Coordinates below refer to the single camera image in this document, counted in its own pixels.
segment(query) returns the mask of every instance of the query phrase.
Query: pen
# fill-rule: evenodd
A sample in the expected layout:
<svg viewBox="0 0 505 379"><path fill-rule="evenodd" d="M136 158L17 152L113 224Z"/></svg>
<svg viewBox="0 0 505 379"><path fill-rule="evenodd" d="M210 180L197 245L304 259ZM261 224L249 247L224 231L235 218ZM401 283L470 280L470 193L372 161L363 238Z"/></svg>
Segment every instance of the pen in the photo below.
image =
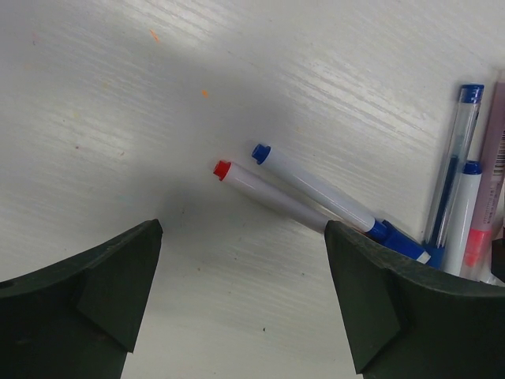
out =
<svg viewBox="0 0 505 379"><path fill-rule="evenodd" d="M324 233L329 217L292 198L238 164L220 160L215 166L214 174L221 182L243 192L253 200L285 213L314 231Z"/></svg>
<svg viewBox="0 0 505 379"><path fill-rule="evenodd" d="M463 167L481 106L482 84L465 84L459 92L458 109L451 143L448 145L440 168L426 227L425 248L432 256L428 265L439 268L447 238L447 226L455 202L455 194L462 177Z"/></svg>
<svg viewBox="0 0 505 379"><path fill-rule="evenodd" d="M461 272L481 174L481 165L478 162L473 160L466 162L454 200L442 267L445 272L455 276L459 276Z"/></svg>
<svg viewBox="0 0 505 379"><path fill-rule="evenodd" d="M258 144L252 157L272 174L291 184L316 203L344 219L367 234L371 239L421 263L429 254L413 239L403 234L387 221L376 220L361 204L337 190L332 184L316 177L288 156L270 146Z"/></svg>
<svg viewBox="0 0 505 379"><path fill-rule="evenodd" d="M492 238L505 168L505 72L496 83L481 153L482 179L466 243L462 277L476 280Z"/></svg>

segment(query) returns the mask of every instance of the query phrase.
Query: white table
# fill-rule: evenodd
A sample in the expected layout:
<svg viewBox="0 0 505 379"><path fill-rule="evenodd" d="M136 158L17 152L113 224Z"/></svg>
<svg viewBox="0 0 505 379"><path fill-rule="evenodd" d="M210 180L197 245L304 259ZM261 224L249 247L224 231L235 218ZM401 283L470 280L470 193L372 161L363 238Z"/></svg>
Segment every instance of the white table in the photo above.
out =
<svg viewBox="0 0 505 379"><path fill-rule="evenodd" d="M158 217L124 378L354 378L323 238L211 168L260 172L273 144L422 238L458 84L488 85L487 114L504 8L3 0L0 280Z"/></svg>

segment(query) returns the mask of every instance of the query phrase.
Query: table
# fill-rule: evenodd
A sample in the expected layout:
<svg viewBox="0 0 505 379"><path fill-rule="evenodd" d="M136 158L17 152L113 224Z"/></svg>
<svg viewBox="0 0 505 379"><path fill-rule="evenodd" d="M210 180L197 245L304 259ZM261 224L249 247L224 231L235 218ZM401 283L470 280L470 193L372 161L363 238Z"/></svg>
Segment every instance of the table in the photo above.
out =
<svg viewBox="0 0 505 379"><path fill-rule="evenodd" d="M421 239L465 81L488 86L479 156L504 7L4 1L0 280L159 218L125 379L355 377L323 238L211 169L261 173L273 144Z"/></svg>

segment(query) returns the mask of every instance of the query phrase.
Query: blue ballpoint pen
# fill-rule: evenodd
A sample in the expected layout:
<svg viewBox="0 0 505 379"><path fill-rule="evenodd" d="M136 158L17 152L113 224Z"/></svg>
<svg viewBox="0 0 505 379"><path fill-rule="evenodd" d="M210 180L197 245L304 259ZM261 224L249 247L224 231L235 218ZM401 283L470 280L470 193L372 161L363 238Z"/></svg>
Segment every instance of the blue ballpoint pen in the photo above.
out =
<svg viewBox="0 0 505 379"><path fill-rule="evenodd" d="M484 85L465 84L459 93L458 110L452 130L451 143L440 168L426 227L425 248L432 256L428 265L440 268L447 238L447 225L468 157L473 131L481 107Z"/></svg>

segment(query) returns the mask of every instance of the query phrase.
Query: transparent pen barrel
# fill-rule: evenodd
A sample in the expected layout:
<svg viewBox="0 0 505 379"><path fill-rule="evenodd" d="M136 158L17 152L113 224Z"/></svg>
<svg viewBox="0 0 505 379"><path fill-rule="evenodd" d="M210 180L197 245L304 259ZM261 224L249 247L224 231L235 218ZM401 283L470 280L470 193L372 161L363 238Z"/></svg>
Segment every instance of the transparent pen barrel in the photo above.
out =
<svg viewBox="0 0 505 379"><path fill-rule="evenodd" d="M426 230L425 242L436 248L442 247L447 237L447 226L463 168L468 158L479 108L479 103L458 104L451 142L447 147L443 165L440 168Z"/></svg>

